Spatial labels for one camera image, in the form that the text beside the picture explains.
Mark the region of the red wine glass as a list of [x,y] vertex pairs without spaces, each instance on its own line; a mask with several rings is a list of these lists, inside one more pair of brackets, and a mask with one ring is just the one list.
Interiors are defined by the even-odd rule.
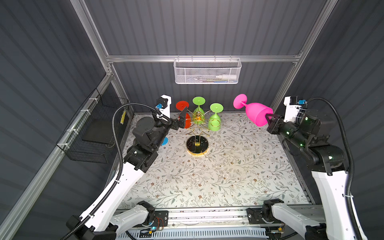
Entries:
[[176,103],[176,109],[181,112],[179,122],[184,124],[184,129],[188,129],[191,124],[191,117],[188,114],[189,103],[187,101],[179,101]]

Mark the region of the pink wine glass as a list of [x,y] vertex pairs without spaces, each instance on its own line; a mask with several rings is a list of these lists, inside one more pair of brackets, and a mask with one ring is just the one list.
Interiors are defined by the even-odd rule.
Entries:
[[245,107],[246,115],[251,122],[258,127],[265,126],[268,123],[266,114],[273,114],[273,109],[260,103],[247,103],[247,101],[248,97],[245,94],[240,94],[234,99],[233,106],[235,109]]

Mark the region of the blue wine glass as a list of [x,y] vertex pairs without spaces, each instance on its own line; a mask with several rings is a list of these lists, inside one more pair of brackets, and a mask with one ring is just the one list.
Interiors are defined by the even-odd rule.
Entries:
[[162,142],[162,146],[166,145],[168,143],[169,139],[167,137],[164,138]]

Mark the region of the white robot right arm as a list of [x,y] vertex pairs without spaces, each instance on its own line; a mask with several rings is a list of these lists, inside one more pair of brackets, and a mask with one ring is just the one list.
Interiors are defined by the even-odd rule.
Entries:
[[275,114],[266,114],[266,119],[268,132],[279,134],[297,147],[307,161],[320,193],[325,220],[304,217],[280,199],[264,202],[263,220],[281,221],[306,240],[367,239],[355,212],[353,196],[346,192],[351,164],[342,149],[328,143],[336,121],[316,110],[307,110],[296,123],[285,122]]

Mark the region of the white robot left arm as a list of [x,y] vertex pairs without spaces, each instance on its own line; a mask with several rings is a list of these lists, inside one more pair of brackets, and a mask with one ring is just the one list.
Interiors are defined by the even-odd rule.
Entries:
[[80,216],[71,216],[67,221],[70,231],[63,236],[67,240],[75,236],[78,240],[114,240],[131,228],[150,224],[155,217],[155,208],[141,201],[132,209],[116,214],[118,206],[134,184],[148,171],[162,146],[169,130],[185,128],[187,108],[171,119],[164,113],[164,106],[151,108],[152,116],[140,119],[133,129],[135,136],[125,156],[121,149],[119,169],[107,187]]

